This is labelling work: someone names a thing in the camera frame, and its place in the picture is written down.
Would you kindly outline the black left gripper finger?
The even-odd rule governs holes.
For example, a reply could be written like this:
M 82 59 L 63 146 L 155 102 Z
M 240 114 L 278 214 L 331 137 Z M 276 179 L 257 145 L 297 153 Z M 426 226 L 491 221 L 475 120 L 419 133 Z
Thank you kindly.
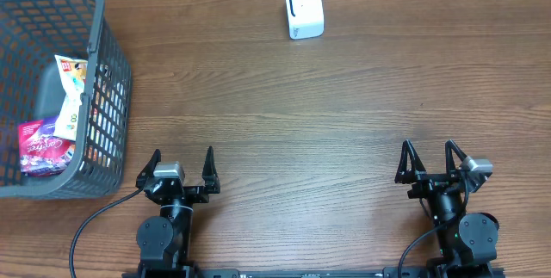
M 152 157 L 145 165 L 144 169 L 136 177 L 136 188 L 144 188 L 147 180 L 153 177 L 153 172 L 157 164 L 161 161 L 161 151 L 156 149 L 152 154 Z
M 212 146 L 209 146 L 207 149 L 201 177 L 204 181 L 204 189 L 207 194 L 220 193 L 220 179 L 215 167 L 214 149 Z

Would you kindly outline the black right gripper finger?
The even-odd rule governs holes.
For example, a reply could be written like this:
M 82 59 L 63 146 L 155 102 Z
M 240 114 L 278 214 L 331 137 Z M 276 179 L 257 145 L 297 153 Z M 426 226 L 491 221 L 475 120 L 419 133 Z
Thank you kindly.
M 450 139 L 445 143 L 446 173 L 448 175 L 459 175 L 460 171 L 456 168 L 454 156 L 457 156 L 461 162 L 467 158 L 467 154 Z
M 419 182 L 426 174 L 426 168 L 413 147 L 412 142 L 406 139 L 402 144 L 400 161 L 394 182 L 413 184 Z

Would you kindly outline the red purple pad package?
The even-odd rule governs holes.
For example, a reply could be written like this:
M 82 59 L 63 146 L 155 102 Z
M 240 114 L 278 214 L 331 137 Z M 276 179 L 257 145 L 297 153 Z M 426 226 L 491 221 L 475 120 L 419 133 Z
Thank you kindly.
M 53 176 L 70 164 L 73 141 L 54 135 L 56 116 L 27 121 L 18 126 L 21 172 L 27 176 Z

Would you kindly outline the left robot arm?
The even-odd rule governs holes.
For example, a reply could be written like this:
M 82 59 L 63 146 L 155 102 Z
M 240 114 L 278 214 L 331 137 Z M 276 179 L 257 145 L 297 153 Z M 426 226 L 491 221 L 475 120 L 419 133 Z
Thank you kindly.
M 156 150 L 136 179 L 136 187 L 159 205 L 159 214 L 138 228 L 139 277 L 201 277 L 197 263 L 189 260 L 190 236 L 195 204 L 206 204 L 220 192 L 220 179 L 209 147 L 201 173 L 202 185 L 184 184 L 179 162 L 163 162 Z

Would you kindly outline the yellow snack bag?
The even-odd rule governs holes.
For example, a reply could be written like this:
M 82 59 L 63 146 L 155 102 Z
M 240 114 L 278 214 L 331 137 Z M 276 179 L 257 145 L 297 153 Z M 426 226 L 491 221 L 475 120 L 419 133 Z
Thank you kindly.
M 58 54 L 55 54 L 54 58 L 65 91 L 65 99 L 55 122 L 53 135 L 75 141 L 79 108 L 82 104 L 80 96 L 85 88 L 88 62 L 84 59 L 74 59 Z

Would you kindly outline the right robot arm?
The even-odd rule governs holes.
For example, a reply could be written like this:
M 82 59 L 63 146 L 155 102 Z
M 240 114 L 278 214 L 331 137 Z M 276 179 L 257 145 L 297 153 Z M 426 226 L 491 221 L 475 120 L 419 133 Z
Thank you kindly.
M 445 143 L 445 171 L 430 174 L 412 142 L 402 144 L 394 181 L 411 187 L 410 199 L 419 200 L 433 227 L 409 244 L 390 277 L 503 277 L 493 269 L 497 258 L 498 220 L 489 213 L 469 213 L 470 196 L 487 182 L 493 164 L 468 156 L 454 140 Z M 406 267 L 406 257 L 422 241 L 436 236 L 440 256 L 424 267 Z

